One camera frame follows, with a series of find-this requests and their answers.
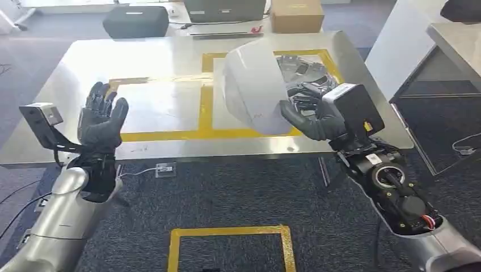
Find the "black bag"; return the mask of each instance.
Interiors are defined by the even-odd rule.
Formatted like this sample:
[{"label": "black bag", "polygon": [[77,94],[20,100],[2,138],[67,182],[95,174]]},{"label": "black bag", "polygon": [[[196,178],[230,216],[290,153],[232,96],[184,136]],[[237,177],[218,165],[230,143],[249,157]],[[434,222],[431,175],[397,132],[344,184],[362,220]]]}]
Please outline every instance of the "black bag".
[{"label": "black bag", "polygon": [[481,0],[448,0],[441,16],[453,22],[481,22]]}]

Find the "white cable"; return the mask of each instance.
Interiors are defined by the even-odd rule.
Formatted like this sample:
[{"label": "white cable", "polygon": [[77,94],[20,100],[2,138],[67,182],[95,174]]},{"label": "white cable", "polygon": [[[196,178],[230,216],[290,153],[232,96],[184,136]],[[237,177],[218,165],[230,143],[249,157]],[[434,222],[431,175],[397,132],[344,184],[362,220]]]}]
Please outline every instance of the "white cable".
[{"label": "white cable", "polygon": [[125,176],[125,175],[133,175],[133,176],[136,176],[136,175],[140,175],[140,174],[142,174],[142,173],[145,173],[145,172],[151,171],[151,170],[155,170],[155,169],[157,169],[157,167],[145,169],[144,171],[141,171],[141,172],[138,172],[138,173],[123,173],[122,175],[119,175],[119,177],[123,177],[123,176]]},{"label": "white cable", "polygon": [[481,133],[477,133],[477,134],[470,135],[466,138],[462,138],[461,140],[457,140],[451,145],[451,148],[454,151],[459,152],[461,155],[471,155],[471,154],[474,153],[474,151],[476,151],[476,149],[474,149],[473,147],[471,147],[471,146],[455,146],[455,145],[459,142],[462,142],[464,140],[470,139],[472,137],[480,136],[480,135],[481,135]]},{"label": "white cable", "polygon": [[119,164],[119,167],[117,167],[117,171],[115,174],[115,177],[120,177],[120,174],[122,174],[122,164]]}]

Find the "black glove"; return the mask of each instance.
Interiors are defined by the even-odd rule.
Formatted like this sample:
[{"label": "black glove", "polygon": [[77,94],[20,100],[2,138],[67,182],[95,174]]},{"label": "black glove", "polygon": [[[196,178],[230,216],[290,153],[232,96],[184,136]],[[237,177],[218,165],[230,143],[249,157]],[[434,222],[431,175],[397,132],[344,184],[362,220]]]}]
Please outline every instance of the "black glove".
[{"label": "black glove", "polygon": [[105,95],[109,84],[97,82],[87,97],[78,121],[77,135],[80,143],[98,153],[113,154],[115,148],[122,143],[120,129],[122,128],[129,104],[125,98],[117,100],[112,110],[112,102],[116,92]]},{"label": "black glove", "polygon": [[346,133],[344,120],[326,112],[320,100],[314,120],[300,114],[289,101],[281,100],[279,106],[282,116],[305,136],[313,140],[334,140]]}]

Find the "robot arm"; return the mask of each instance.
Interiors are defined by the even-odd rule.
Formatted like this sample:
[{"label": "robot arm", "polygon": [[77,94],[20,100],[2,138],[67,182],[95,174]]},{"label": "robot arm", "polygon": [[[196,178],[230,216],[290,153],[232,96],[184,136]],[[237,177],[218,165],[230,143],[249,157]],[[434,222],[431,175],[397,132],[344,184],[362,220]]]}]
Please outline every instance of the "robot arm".
[{"label": "robot arm", "polygon": [[[325,94],[311,120],[288,101],[280,107],[284,118],[309,138],[330,140],[338,162],[405,244],[415,267],[427,272],[481,271],[481,251],[420,194],[416,181],[406,175],[401,152],[370,138],[384,123],[364,86],[341,84]],[[318,114],[326,109],[332,114]]]},{"label": "robot arm", "polygon": [[87,240],[122,186],[116,178],[115,148],[121,144],[128,104],[120,98],[112,110],[116,93],[105,98],[108,89],[108,84],[97,82],[87,98],[78,125],[81,144],[71,143],[55,129],[62,118],[52,104],[20,107],[43,147],[79,155],[62,167],[28,242],[1,272],[75,270]]}]

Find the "metal tabletop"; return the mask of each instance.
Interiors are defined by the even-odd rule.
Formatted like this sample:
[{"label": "metal tabletop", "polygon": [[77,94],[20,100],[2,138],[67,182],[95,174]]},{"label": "metal tabletop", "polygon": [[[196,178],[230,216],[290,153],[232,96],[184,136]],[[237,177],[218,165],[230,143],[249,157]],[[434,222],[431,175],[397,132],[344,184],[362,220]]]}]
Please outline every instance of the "metal tabletop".
[{"label": "metal tabletop", "polygon": [[[413,144],[398,116],[342,32],[267,35],[278,54],[318,58],[340,82],[366,85],[386,128],[377,136],[400,148]],[[165,37],[146,40],[87,40],[72,44],[34,102],[54,103],[64,118],[56,128],[77,141],[77,120],[91,86],[110,82],[129,101],[117,160],[190,160],[215,156],[332,152],[292,130],[269,137],[248,129],[223,102],[220,75],[225,53],[258,38],[199,40]],[[67,154],[60,154],[60,160]],[[53,162],[21,120],[0,152],[6,167]]]},{"label": "metal tabletop", "polygon": [[428,35],[481,90],[481,23],[435,23]]}]

